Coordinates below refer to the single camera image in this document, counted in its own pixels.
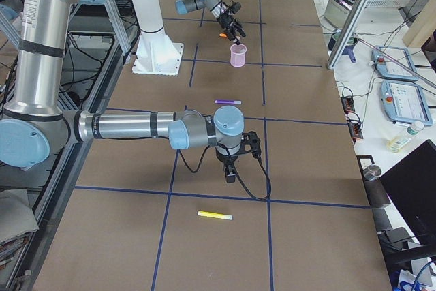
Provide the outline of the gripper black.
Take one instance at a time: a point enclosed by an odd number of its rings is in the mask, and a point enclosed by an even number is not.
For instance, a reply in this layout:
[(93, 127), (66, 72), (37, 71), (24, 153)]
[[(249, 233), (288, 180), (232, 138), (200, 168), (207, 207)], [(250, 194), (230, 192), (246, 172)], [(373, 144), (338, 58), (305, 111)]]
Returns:
[(223, 29), (227, 29), (227, 38), (234, 44), (240, 44), (240, 37), (245, 37), (246, 33), (243, 29), (242, 24), (235, 20), (234, 15), (237, 10), (226, 10), (221, 13), (217, 21)]
[(234, 183), (236, 181), (236, 169), (233, 163), (241, 155), (240, 148), (241, 141), (231, 145), (218, 143), (215, 146), (215, 154), (223, 165), (225, 181), (227, 183)]

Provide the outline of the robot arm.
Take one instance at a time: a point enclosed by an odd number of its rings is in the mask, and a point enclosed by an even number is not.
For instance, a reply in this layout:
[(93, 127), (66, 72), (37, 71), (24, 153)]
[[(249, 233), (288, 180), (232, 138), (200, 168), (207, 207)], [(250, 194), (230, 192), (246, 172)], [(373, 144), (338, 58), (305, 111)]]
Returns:
[[(234, 181), (234, 160), (242, 153), (243, 114), (234, 106), (222, 106), (212, 116), (195, 110), (145, 114), (91, 114), (61, 110), (59, 87), (71, 7), (80, 0), (25, 0), (14, 94), (3, 105), (1, 161), (27, 167), (44, 161), (68, 144), (92, 139), (151, 139), (169, 137), (173, 149), (215, 147), (223, 163), (226, 181)], [(133, 73), (178, 74), (183, 44), (173, 43), (164, 29), (159, 0), (132, 0), (139, 25), (139, 44)], [(224, 29), (233, 46), (237, 33), (245, 32), (230, 7), (222, 0), (176, 0), (185, 14), (207, 8)]]
[(240, 44), (240, 39), (246, 36), (241, 22), (234, 15), (241, 9), (239, 2), (224, 0), (176, 0), (176, 11), (182, 14), (207, 8), (215, 17), (225, 37), (234, 44)]

